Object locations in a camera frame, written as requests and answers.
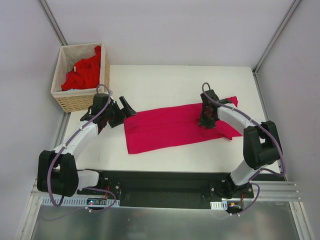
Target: white table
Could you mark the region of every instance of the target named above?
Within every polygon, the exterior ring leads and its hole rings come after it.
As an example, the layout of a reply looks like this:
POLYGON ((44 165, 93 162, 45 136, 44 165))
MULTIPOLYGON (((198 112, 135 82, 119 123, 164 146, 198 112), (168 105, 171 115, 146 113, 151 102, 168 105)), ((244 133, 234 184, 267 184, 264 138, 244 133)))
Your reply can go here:
MULTIPOLYGON (((238 107, 257 120, 264 113, 249 67, 112 65, 110 89, 118 104, 124 96, 139 112, 200 103, 201 86, 208 82, 221 98, 237 96, 238 107)), ((66 136, 86 111, 72 112, 66 136)), ((243 160, 243 138, 226 138, 128 154, 124 125, 109 125, 83 150, 76 165, 118 171, 231 172, 243 160)), ((269 167, 279 172, 275 162, 269 167)))

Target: basket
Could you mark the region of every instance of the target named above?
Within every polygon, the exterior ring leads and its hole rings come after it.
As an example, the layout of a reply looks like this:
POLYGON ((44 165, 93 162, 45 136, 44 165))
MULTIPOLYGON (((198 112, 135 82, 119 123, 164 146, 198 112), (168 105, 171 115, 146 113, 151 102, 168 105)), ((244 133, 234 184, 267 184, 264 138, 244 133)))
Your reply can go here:
MULTIPOLYGON (((102 42, 60 47, 51 94, 66 113, 87 110, 93 104, 94 95, 97 93, 95 88, 62 91, 61 85, 65 83, 66 74, 73 69, 75 63, 81 59, 88 59, 94 56, 96 54, 95 47, 98 45, 101 46, 99 83, 109 87, 110 63, 107 58, 106 47, 102 42)), ((106 89, 101 87, 99 92, 104 93, 106 89)))

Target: purple cable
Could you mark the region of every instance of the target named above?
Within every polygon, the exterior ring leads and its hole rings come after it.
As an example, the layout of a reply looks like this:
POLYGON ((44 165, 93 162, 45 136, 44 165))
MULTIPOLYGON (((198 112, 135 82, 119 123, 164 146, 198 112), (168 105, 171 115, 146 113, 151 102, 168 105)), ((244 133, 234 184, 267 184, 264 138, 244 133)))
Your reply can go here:
MULTIPOLYGON (((99 84, 98 86, 96 86, 96 92, 99 93, 98 89, 100 86, 104 86, 108 92, 108 100, 106 102, 106 104, 104 105, 104 107, 101 109, 100 112, 98 112, 97 115, 95 115, 93 118, 91 118, 88 122, 86 122, 82 128, 85 128, 88 124, 90 124, 91 122, 93 122, 97 117, 99 117, 100 114, 102 114, 104 112, 104 110, 106 110, 106 108, 108 107, 110 101, 111 101, 111 95, 112 95, 112 91, 104 84, 99 84)), ((55 207, 60 207, 65 196, 62 196, 59 203, 57 204, 55 199, 54 199, 54 196, 53 196, 53 193, 52 193, 52 188, 51 188, 51 173, 52 173, 52 170, 54 168, 54 165, 58 159, 58 157, 61 155, 61 153, 66 149, 66 147, 70 144, 70 142, 78 135, 78 133, 81 132, 81 129, 78 128, 77 131, 74 132, 74 134, 65 142, 65 146, 63 146, 60 151, 55 155, 55 157, 53 158, 50 166, 49 166, 49 170, 48 170, 48 175, 46 177, 46 182, 47 182, 47 188, 48 188, 48 193, 49 193, 49 197, 50 197, 50 200, 53 204, 53 206, 55 207)))
POLYGON ((247 211, 249 208, 251 208, 253 206, 253 204, 255 204, 255 202, 258 200, 258 197, 260 195, 260 186, 254 182, 251 182, 251 184, 255 185, 258 188, 258 192, 256 193, 256 196, 255 196, 254 200, 250 203, 250 205, 247 206, 245 209, 243 209, 241 211, 241 213, 243 213, 243 212, 247 211))
POLYGON ((231 106, 228 106, 228 105, 225 105, 225 104, 222 104, 222 103, 219 103, 215 100, 213 100, 210 96, 208 96, 208 94, 206 94, 206 91, 205 91, 205 85, 207 85, 209 87, 209 90, 211 89, 210 88, 210 85, 209 83, 205 82, 204 84, 202 84, 202 92, 203 94, 215 105, 218 105, 220 107, 224 107, 224 108, 227 108, 227 109, 231 109, 233 111, 236 111, 237 113, 241 114, 242 116, 244 116, 246 119, 248 119, 251 123, 253 123, 254 125, 257 125, 258 128, 260 128, 265 134, 268 135, 268 137, 272 140, 272 142, 274 143, 277 151, 278 151, 278 154, 279 154, 279 157, 280 157, 280 160, 281 160, 281 164, 282 164, 282 173, 277 173, 275 171, 272 171, 270 169, 267 169, 267 168, 260 168, 260 170, 255 174, 253 175, 251 178, 253 179, 253 177, 257 176, 260 171, 267 171, 267 172, 270 172, 278 177, 283 177, 285 174, 286 174, 286 171, 287 171, 287 167, 286 167, 286 162, 285 162, 285 159, 284 159, 284 156, 283 156, 283 153, 281 151, 281 148, 279 146, 279 143, 277 142, 277 140, 275 139, 274 136, 272 136, 272 134, 267 131, 263 126, 261 126, 258 122, 256 122, 255 120, 253 120, 250 116, 248 116, 247 114, 245 114, 243 111, 239 110, 238 108, 233 108, 231 106))
MULTIPOLYGON (((115 204, 117 203, 117 197, 116 197, 115 194, 114 194, 113 192, 111 192, 111 191, 104 190, 104 189, 93 188, 93 187, 85 187, 84 189, 93 190, 93 191, 105 192, 105 193, 111 194, 112 197, 114 198, 114 201, 112 202, 112 204, 110 204, 109 206, 104 207, 103 209, 100 209, 100 210, 91 209, 91 212, 93 212, 93 213, 103 212, 103 211, 111 208, 113 205, 115 205, 115 204)), ((57 220, 59 220, 59 219, 62 219, 62 218, 64 218, 64 217, 66 217, 66 216, 68 216, 68 215, 70 215, 70 214, 73 214, 73 213, 75 213, 75 212, 77 212, 77 211, 79 211, 79 210, 82 210, 82 209, 86 209, 86 207, 78 207, 78 208, 76 208, 76 209, 74 209, 74 210, 66 213, 65 215, 59 216, 59 217, 54 218, 54 219, 46 219, 46 218, 44 218, 43 215, 42 215, 42 212, 41 212, 41 213, 40 213, 40 218, 41 218, 42 220, 44 220, 45 222, 53 222, 53 221, 57 221, 57 220)))

